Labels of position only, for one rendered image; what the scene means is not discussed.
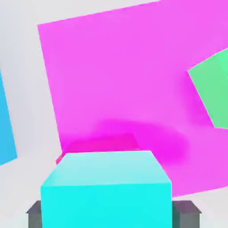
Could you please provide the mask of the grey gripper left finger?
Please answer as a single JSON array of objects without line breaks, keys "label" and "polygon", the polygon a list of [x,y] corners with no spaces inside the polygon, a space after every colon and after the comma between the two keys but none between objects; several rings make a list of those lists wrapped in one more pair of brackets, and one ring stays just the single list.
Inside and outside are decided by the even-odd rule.
[{"label": "grey gripper left finger", "polygon": [[28,228],[41,228],[41,201],[37,200],[26,213],[28,214]]}]

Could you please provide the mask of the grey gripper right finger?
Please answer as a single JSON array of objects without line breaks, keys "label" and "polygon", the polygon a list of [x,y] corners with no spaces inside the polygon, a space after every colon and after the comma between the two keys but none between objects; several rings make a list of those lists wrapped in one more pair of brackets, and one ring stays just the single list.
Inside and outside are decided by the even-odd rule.
[{"label": "grey gripper right finger", "polygon": [[172,228],[200,228],[201,214],[191,200],[172,201]]}]

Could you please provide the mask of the small cyan cube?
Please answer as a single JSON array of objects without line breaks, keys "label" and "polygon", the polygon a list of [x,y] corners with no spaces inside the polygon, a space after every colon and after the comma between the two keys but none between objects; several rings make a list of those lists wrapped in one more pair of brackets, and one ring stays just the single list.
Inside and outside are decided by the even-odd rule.
[{"label": "small cyan cube", "polygon": [[172,228],[171,181],[150,151],[69,153],[41,185],[43,228]]}]

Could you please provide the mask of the small pink cube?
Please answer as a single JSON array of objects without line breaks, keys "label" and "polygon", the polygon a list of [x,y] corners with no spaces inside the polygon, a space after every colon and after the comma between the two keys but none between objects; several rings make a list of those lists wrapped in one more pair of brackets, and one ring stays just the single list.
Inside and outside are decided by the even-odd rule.
[{"label": "small pink cube", "polygon": [[56,159],[58,164],[67,153],[138,151],[139,145],[133,134],[118,134],[106,137],[81,139],[72,142],[63,149]]}]

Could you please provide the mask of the small green cube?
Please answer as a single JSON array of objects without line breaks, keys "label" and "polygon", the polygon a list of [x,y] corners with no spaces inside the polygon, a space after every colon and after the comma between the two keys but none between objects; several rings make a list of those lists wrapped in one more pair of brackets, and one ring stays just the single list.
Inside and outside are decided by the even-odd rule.
[{"label": "small green cube", "polygon": [[228,48],[188,70],[215,128],[228,129]]}]

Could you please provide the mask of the large blue box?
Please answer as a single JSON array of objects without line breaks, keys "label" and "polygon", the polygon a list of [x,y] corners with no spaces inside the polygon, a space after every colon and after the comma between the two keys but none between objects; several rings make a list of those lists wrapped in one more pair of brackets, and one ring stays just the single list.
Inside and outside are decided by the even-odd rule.
[{"label": "large blue box", "polygon": [[3,80],[0,73],[0,165],[8,163],[16,158],[16,146]]}]

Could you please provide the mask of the large magenta box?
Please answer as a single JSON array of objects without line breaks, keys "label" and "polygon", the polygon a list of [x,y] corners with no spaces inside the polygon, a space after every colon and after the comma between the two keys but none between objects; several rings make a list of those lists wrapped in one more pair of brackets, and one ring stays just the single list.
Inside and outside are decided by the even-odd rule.
[{"label": "large magenta box", "polygon": [[228,186],[228,129],[188,70],[228,48],[228,0],[160,0],[38,25],[62,150],[133,134],[173,196]]}]

